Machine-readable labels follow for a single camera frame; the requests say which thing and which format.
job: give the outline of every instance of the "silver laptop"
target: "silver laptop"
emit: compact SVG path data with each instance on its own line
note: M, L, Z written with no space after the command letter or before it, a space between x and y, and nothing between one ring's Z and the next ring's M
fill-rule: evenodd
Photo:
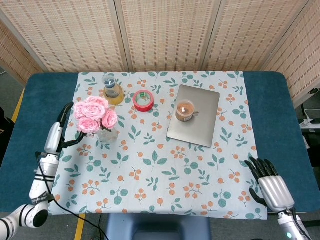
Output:
M181 100L189 100L193 102L195 111L199 114L189 121L182 122L176 118L176 107L174 107L167 137L212 147L219 98L218 92L180 85L175 104Z

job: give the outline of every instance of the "cup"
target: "cup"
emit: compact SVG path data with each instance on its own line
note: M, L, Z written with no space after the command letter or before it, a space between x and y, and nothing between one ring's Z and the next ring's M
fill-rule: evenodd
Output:
M175 117L181 122L187 122L198 114L199 112L195 111L195 105L189 100L181 100L176 105Z

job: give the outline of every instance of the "flower vase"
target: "flower vase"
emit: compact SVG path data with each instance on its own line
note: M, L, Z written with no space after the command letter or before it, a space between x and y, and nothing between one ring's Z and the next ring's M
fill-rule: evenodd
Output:
M118 139L118 133L115 128L100 128L96 134L102 144L114 143Z

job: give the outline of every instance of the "robotic hand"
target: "robotic hand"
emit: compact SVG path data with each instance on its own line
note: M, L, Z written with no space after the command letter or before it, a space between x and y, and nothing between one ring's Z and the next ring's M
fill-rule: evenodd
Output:
M253 199L273 212L278 213L278 223L288 239L311 240L308 231L294 208L295 201L281 176L278 175L275 166L267 159L255 159L245 161L250 168L254 178L258 182L262 195L260 198L256 192L250 188L249 191Z
M81 132L76 140L68 142L65 142L62 136L67 114L73 105L73 102L68 103L51 127L44 147L45 152L36 152L39 167L29 193L32 205L22 205L9 216L0 219L0 240L11 239L17 233L18 227L35 229L46 222L48 203L54 200L51 190L59 165L59 155L63 148L78 144L86 135Z

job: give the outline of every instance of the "wicker panel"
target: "wicker panel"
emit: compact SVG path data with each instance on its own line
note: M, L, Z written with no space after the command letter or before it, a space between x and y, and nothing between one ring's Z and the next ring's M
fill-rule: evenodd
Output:
M106 0L0 0L51 72L124 71Z
M203 69L258 70L304 4L306 0L228 0Z
M320 2L314 0L264 68L284 74L292 99L320 82Z
M134 71L198 70L219 2L121 0Z
M31 75L42 72L41 67L1 21L0 66L23 84Z

